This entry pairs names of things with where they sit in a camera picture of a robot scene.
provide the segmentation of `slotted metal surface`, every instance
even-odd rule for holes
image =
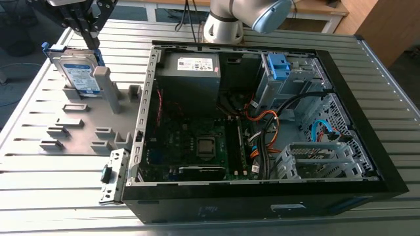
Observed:
[[[142,84],[151,41],[192,42],[190,27],[110,20],[100,34],[102,52],[122,88]],[[83,47],[70,30],[60,43]],[[410,192],[328,218],[143,225],[126,206],[99,206],[100,171],[107,156],[47,156],[28,151],[56,119],[67,98],[64,81],[44,63],[0,134],[0,232],[62,235],[418,235],[420,232],[420,124],[418,111],[362,41],[351,36],[246,30],[248,45],[328,50],[383,141]]]

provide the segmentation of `motherboard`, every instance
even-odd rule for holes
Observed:
[[[247,135],[252,124],[239,117],[163,119],[147,142],[148,181],[254,179]]]

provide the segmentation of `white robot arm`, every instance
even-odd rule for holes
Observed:
[[[211,0],[204,38],[210,43],[239,44],[243,23],[260,33],[271,33],[286,20],[292,0]]]

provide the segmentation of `ram slot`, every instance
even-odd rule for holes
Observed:
[[[238,121],[235,119],[227,120],[224,123],[226,145],[228,152],[230,173],[232,175],[242,175],[244,171],[244,164],[242,158],[242,146],[238,130]]]

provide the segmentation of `label sticker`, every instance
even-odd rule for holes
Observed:
[[[256,108],[258,107],[258,103],[254,101],[254,100],[251,100],[251,105]]]
[[[179,58],[178,70],[212,71],[211,58]]]
[[[100,88],[94,77],[91,66],[64,64],[64,68],[78,91],[86,94],[99,94]]]
[[[251,171],[255,173],[260,172],[260,167],[259,166],[252,166]]]

